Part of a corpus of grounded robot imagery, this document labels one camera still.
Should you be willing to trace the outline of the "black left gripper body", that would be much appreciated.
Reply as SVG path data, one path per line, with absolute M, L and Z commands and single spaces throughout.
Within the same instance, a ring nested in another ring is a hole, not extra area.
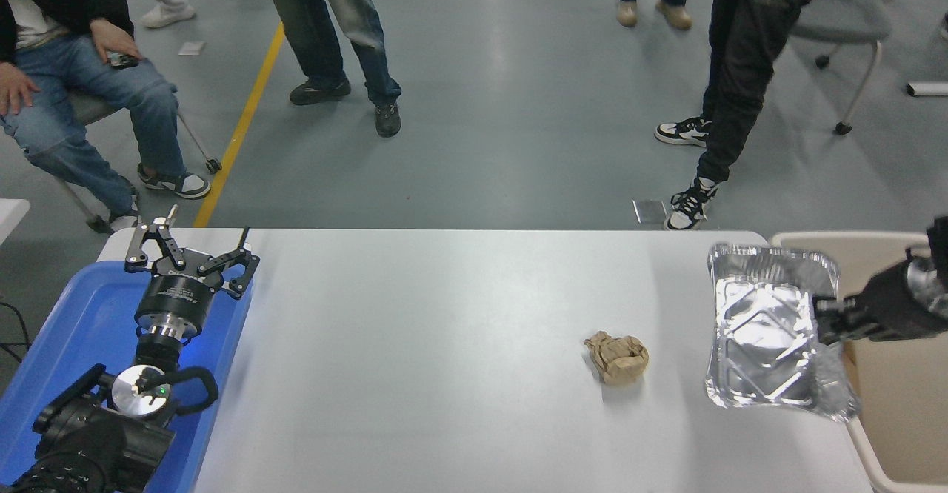
M 183 270 L 176 269 L 176 259 L 170 256 L 156 260 L 151 267 L 151 281 L 135 313 L 136 324 L 146 330 L 154 326 L 202 330 L 213 295 L 222 286 L 221 271 L 207 276 L 198 273 L 198 268 L 207 266 L 212 259 L 203 252 L 185 251 Z

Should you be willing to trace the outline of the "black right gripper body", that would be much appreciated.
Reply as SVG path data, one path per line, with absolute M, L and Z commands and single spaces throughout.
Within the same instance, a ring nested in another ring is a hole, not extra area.
M 922 308 L 907 283 L 909 261 L 880 271 L 867 281 L 859 294 L 859 304 L 874 327 L 867 332 L 871 341 L 934 338 L 937 318 Z

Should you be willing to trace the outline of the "seated person's left hand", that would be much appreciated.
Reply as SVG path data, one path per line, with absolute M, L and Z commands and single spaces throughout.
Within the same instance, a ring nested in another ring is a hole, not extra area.
M 104 64 L 110 61 L 109 52 L 129 55 L 141 61 L 144 57 L 131 34 L 104 18 L 90 21 L 90 35 L 94 47 Z

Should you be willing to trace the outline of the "seated person's right hand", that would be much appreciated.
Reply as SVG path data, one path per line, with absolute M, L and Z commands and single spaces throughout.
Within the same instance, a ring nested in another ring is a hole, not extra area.
M 1 115 L 18 115 L 23 106 L 33 106 L 33 94 L 40 86 L 9 61 L 1 61 Z

